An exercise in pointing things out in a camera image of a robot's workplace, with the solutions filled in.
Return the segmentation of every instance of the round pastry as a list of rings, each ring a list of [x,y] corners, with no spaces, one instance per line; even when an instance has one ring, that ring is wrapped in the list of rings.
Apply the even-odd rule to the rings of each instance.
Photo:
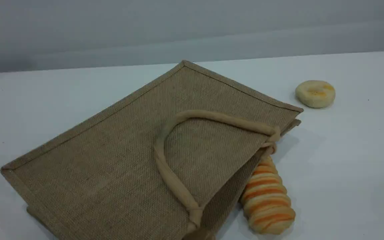
[[[296,217],[270,156],[262,159],[254,170],[241,203],[250,227],[260,234],[281,234]]]
[[[325,108],[334,102],[336,91],[328,82],[306,81],[296,88],[297,99],[311,108]]]

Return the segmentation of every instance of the rope handle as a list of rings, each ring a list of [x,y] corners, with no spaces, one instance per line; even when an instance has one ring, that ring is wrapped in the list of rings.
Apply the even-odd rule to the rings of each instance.
[[[154,143],[154,157],[157,164],[158,171],[163,178],[163,181],[177,197],[177,199],[185,206],[189,213],[188,233],[195,231],[201,226],[201,217],[205,206],[199,206],[195,201],[189,190],[183,185],[182,181],[168,166],[166,157],[164,155],[164,142],[170,132],[177,124],[180,124],[189,118],[203,118],[215,122],[225,123],[251,132],[257,132],[270,136],[262,147],[272,147],[273,154],[276,151],[275,142],[280,138],[279,127],[271,127],[265,123],[256,123],[244,120],[237,117],[228,116],[218,112],[205,111],[205,110],[186,110],[177,113],[174,117],[169,119],[162,127],[157,135]]]

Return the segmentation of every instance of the burlap texture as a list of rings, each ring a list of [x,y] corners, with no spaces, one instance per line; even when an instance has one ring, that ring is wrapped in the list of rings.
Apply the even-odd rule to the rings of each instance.
[[[295,117],[302,111],[183,61],[1,173],[61,240],[179,240],[188,213],[162,181],[152,144],[169,117],[189,109],[279,126],[283,133],[300,123]],[[207,203],[205,228],[221,227],[267,139],[202,119],[169,135],[167,162],[197,202]]]

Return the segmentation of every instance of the twisted bread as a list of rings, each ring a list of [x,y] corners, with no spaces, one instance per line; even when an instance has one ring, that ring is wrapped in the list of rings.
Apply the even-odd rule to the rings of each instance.
[[[253,172],[241,197],[250,227],[260,233],[281,234],[296,217],[282,179],[268,156]]]

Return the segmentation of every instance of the bread roll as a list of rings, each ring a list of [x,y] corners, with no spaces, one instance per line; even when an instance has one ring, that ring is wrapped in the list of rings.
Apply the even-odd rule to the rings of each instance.
[[[306,81],[296,88],[297,99],[311,108],[325,108],[334,102],[336,91],[328,82]]]

